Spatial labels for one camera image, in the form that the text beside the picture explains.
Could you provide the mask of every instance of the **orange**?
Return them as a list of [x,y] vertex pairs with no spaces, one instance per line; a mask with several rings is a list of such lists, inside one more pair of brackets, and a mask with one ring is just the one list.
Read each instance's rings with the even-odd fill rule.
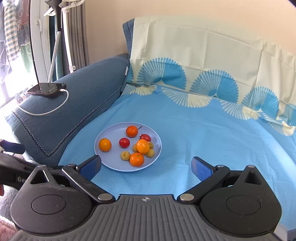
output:
[[109,141],[107,138],[103,138],[99,142],[99,148],[101,151],[107,152],[110,151],[112,147],[111,141]]
[[140,167],[143,165],[143,163],[144,163],[144,157],[141,153],[136,152],[136,153],[131,154],[130,164],[133,167]]
[[135,137],[138,134],[138,128],[135,126],[129,126],[126,129],[126,134],[128,137]]
[[146,154],[150,150],[150,146],[149,146],[148,141],[146,141],[144,139],[138,140],[138,142],[136,144],[136,149],[139,153]]

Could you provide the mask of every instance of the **blue fan print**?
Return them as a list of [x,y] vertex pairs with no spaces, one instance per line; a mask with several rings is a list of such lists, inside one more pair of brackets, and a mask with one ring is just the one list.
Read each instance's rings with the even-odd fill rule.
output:
[[243,106],[242,104],[237,104],[233,102],[228,102],[225,100],[220,100],[222,109],[228,114],[234,116],[235,118],[241,120],[248,120],[250,118],[257,120],[260,116],[256,111]]
[[133,85],[129,85],[129,84],[126,84],[123,92],[122,92],[122,95],[126,95],[126,94],[133,94],[135,93],[136,91],[136,87],[133,86]]
[[286,121],[288,125],[296,126],[296,105],[287,104],[284,113],[281,117]]
[[275,120],[273,118],[270,118],[267,114],[263,113],[263,119],[266,120],[267,123],[273,129],[275,129],[278,133],[284,136],[292,136],[295,132],[295,126],[284,125],[283,120],[281,118],[278,118],[278,120]]
[[242,105],[253,110],[262,110],[268,116],[276,118],[279,112],[279,99],[272,90],[255,86],[243,99]]
[[128,75],[126,77],[126,82],[127,83],[133,82],[133,67],[131,66],[131,64],[129,66]]
[[218,97],[233,103],[237,103],[239,95],[236,81],[231,75],[217,69],[201,73],[193,82],[190,92]]
[[186,107],[205,107],[211,101],[211,98],[207,96],[189,94],[168,87],[161,87],[161,89],[163,93],[175,103]]
[[183,68],[170,58],[154,58],[141,67],[137,83],[151,85],[159,81],[185,90],[186,76]]

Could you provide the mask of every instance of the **white cable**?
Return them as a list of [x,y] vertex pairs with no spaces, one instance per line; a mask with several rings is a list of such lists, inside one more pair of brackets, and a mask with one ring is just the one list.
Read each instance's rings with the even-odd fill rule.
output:
[[23,112],[29,114],[29,115],[40,116],[40,115],[47,115],[47,114],[49,114],[49,113],[53,113],[54,111],[56,111],[57,109],[59,109],[60,107],[62,107],[62,106],[66,103],[66,101],[68,100],[68,98],[69,98],[69,91],[67,91],[67,90],[65,90],[65,89],[60,89],[60,91],[61,91],[61,92],[67,92],[67,97],[66,97],[65,101],[64,101],[60,106],[58,106],[57,108],[55,108],[55,109],[53,109],[53,110],[51,110],[51,111],[49,111],[49,112],[41,113],[41,114],[34,114],[34,113],[31,113],[31,112],[28,112],[28,111],[24,110],[23,108],[21,108],[21,107],[19,107],[19,106],[18,106],[18,108],[21,109]]
[[48,76],[48,83],[51,83],[52,82],[52,76],[54,75],[54,67],[55,67],[55,61],[56,61],[56,57],[57,57],[57,49],[58,49],[58,46],[59,46],[59,40],[61,38],[61,31],[58,31],[57,32],[57,35],[56,35],[56,39],[55,39],[55,43],[54,43],[54,52],[53,52],[53,55],[52,55],[52,63],[50,65],[50,71],[49,71],[49,76]]

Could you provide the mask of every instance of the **phone screen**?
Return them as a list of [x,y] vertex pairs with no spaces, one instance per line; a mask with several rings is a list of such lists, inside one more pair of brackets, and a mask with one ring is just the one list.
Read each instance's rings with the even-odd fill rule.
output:
[[39,83],[28,90],[28,92],[53,94],[63,87],[62,84],[55,83]]

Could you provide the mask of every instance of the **pillow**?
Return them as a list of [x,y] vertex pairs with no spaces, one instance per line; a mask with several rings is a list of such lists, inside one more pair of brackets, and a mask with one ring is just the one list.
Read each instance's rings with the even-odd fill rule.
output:
[[237,26],[189,16],[145,16],[124,24],[127,82],[161,85],[179,105],[221,100],[229,114],[262,116],[286,135],[296,126],[296,57]]
[[133,22],[135,19],[131,19],[122,25],[124,36],[126,38],[126,44],[128,47],[128,57],[131,57],[131,47],[133,44]]
[[[61,108],[44,116],[28,115],[16,109],[6,121],[35,161],[55,166],[79,130],[120,96],[127,66],[125,54],[77,70],[56,81],[66,83],[69,91],[69,99]],[[44,113],[58,107],[65,98],[65,92],[55,98],[30,96],[21,107],[31,113]]]

